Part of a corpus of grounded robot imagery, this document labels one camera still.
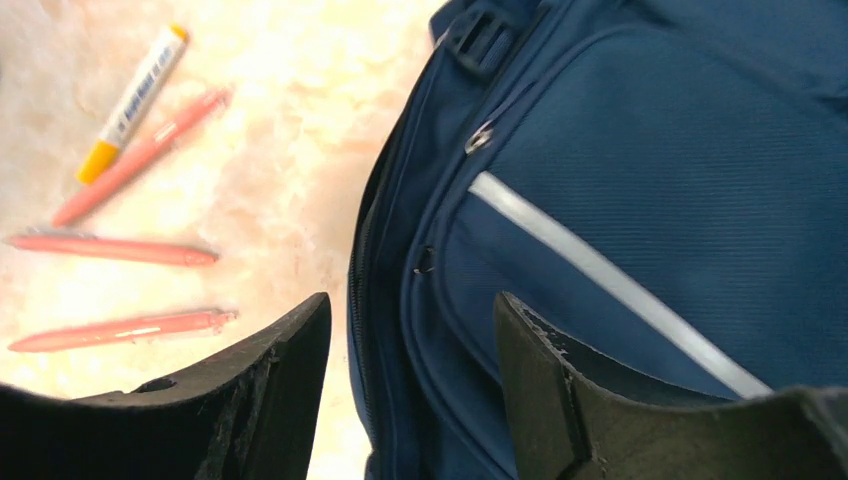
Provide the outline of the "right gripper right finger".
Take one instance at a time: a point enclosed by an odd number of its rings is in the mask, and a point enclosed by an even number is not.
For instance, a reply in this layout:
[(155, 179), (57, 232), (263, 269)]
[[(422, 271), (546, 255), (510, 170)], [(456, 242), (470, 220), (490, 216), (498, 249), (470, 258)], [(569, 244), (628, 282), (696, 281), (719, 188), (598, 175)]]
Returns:
[(522, 479), (843, 479), (847, 392), (790, 388), (726, 401), (646, 376), (494, 302)]

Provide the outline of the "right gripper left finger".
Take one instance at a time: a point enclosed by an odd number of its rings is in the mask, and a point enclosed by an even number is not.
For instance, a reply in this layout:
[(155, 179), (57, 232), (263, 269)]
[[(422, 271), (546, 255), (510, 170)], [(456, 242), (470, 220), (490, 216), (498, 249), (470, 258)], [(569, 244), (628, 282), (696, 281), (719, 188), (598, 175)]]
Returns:
[(331, 339), (317, 293), (263, 330), (129, 393), (1, 389), (5, 479), (303, 479)]

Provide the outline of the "navy blue backpack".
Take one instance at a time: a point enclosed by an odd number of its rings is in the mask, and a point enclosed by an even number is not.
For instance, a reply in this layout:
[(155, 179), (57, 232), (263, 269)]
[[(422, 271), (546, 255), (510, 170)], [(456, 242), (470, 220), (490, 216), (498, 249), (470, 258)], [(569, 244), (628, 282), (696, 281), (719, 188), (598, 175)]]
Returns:
[(741, 400), (847, 383), (843, 1), (449, 1), (349, 271), (369, 479), (514, 479), (494, 303)]

